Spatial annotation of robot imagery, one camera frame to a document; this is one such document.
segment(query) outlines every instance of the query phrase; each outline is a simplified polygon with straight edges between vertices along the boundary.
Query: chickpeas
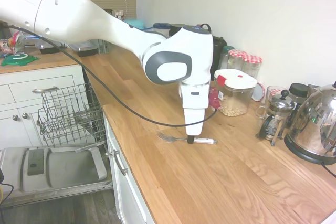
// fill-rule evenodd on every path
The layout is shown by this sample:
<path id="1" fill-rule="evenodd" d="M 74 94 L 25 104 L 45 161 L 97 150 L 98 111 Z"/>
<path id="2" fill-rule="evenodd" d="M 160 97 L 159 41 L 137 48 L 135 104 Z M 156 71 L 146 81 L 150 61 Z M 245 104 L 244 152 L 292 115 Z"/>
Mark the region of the chickpeas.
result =
<path id="1" fill-rule="evenodd" d="M 219 103 L 219 110 L 227 116 L 238 116 L 247 112 L 246 105 L 235 98 L 224 97 Z"/>

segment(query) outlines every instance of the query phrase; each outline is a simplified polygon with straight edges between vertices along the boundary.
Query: dishwasher rack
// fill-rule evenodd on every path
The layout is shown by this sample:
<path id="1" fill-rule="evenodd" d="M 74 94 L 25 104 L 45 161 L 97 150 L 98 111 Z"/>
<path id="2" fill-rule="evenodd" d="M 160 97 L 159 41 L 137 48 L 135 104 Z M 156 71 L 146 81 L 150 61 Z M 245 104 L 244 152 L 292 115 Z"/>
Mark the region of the dishwasher rack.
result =
<path id="1" fill-rule="evenodd" d="M 90 83 L 42 94 L 37 125 L 47 146 L 106 140 L 103 111 Z"/>

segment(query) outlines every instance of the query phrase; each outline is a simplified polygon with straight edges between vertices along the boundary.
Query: dishwasher door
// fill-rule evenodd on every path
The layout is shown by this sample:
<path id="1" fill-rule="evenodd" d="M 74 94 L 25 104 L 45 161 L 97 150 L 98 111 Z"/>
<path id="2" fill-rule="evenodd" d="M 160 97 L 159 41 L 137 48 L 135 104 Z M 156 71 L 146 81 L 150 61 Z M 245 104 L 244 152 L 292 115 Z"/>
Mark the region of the dishwasher door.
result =
<path id="1" fill-rule="evenodd" d="M 66 147 L 18 147 L 0 152 L 3 183 L 14 191 L 3 207 L 113 188 L 105 141 Z M 10 187 L 3 186 L 4 197 Z"/>

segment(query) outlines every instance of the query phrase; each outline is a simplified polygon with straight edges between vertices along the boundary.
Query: silver fork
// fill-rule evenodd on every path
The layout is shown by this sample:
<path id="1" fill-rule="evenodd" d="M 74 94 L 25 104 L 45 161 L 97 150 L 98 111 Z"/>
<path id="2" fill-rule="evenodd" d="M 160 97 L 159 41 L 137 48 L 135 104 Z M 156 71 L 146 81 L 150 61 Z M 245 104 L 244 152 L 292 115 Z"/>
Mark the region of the silver fork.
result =
<path id="1" fill-rule="evenodd" d="M 173 136 L 167 136 L 161 132 L 157 133 L 157 136 L 163 140 L 166 140 L 167 142 L 175 142 L 176 140 L 183 140 L 187 141 L 187 138 L 181 138 L 181 137 L 173 137 Z M 200 138 L 195 137 L 194 143 L 200 143 L 200 144 L 217 144 L 217 140 L 211 139 L 211 138 Z"/>

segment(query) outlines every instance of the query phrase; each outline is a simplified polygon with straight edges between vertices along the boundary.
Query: black cable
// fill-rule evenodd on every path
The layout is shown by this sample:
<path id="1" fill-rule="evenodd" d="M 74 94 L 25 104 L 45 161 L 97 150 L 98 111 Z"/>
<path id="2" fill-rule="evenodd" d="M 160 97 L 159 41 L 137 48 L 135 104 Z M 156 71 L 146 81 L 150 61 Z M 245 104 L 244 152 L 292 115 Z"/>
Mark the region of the black cable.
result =
<path id="1" fill-rule="evenodd" d="M 0 206 L 1 206 L 1 204 L 12 194 L 12 192 L 14 190 L 14 186 L 12 186 L 11 184 L 5 184 L 5 183 L 0 183 L 0 185 L 10 186 L 12 188 L 11 191 L 10 191 L 10 193 L 6 196 L 6 198 L 4 198 L 3 201 L 0 202 Z"/>
<path id="2" fill-rule="evenodd" d="M 161 122 L 157 122 L 157 121 L 154 121 L 152 119 L 149 119 L 149 118 L 146 118 L 145 116 L 139 114 L 138 112 L 132 110 L 130 107 L 128 107 L 123 101 L 121 101 L 119 99 L 119 97 L 113 93 L 112 90 L 110 90 L 104 82 L 102 82 L 90 69 L 88 69 L 84 64 L 82 64 L 79 60 L 77 60 L 74 56 L 72 56 L 71 54 L 69 54 L 68 52 L 66 52 L 64 49 L 58 47 L 57 45 L 55 45 L 52 41 L 44 38 L 44 37 L 41 37 L 25 28 L 22 28 L 22 27 L 17 27 L 17 26 L 9 26 L 9 25 L 5 25 L 5 27 L 8 27 L 8 28 L 14 28 L 14 29 L 17 29 L 17 30 L 20 30 L 20 31 L 24 31 L 28 34 L 31 34 L 31 35 L 34 35 L 36 36 L 37 38 L 41 39 L 41 40 L 44 40 L 45 42 L 51 44 L 52 46 L 54 46 L 55 48 L 59 49 L 63 54 L 65 54 L 66 56 L 68 56 L 70 59 L 74 60 L 76 63 L 80 64 L 87 72 L 89 72 L 90 75 L 92 75 L 122 106 L 124 106 L 127 110 L 129 110 L 130 112 L 132 112 L 134 115 L 137 115 L 138 117 L 148 121 L 148 122 L 151 122 L 151 123 L 155 123 L 155 124 L 158 124 L 158 125 L 162 125 L 162 126 L 168 126 L 168 127 L 186 127 L 186 126 L 190 126 L 190 125 L 195 125 L 195 124 L 199 124 L 199 123 L 203 123 L 207 120 L 209 120 L 210 118 L 212 118 L 215 113 L 217 112 L 217 110 L 214 111 L 214 113 L 212 113 L 209 117 L 199 121 L 199 122 L 195 122 L 195 123 L 188 123 L 188 124 L 168 124 L 168 123 L 161 123 Z"/>
<path id="3" fill-rule="evenodd" d="M 335 173 L 333 173 L 332 171 L 330 171 L 327 167 L 326 167 L 326 165 L 325 165 L 325 163 L 324 162 L 322 162 L 322 164 L 321 164 L 322 166 L 323 166 L 323 168 L 324 169 L 326 169 L 327 170 L 327 172 L 328 173 L 330 173 L 332 176 L 334 176 L 335 178 L 336 178 L 336 174 Z"/>
<path id="4" fill-rule="evenodd" d="M 3 186 L 10 186 L 12 189 L 11 191 L 9 192 L 9 194 L 6 196 L 6 198 L 4 198 L 1 202 L 0 202 L 0 206 L 1 204 L 12 194 L 13 190 L 14 190 L 14 186 L 11 185 L 11 184 L 5 184 L 5 183 L 0 183 L 0 185 L 3 185 Z M 1 216 L 1 221 L 3 224 L 6 224 L 5 222 L 5 219 L 4 219 L 4 213 L 2 212 L 2 208 L 0 208 L 0 216 Z"/>

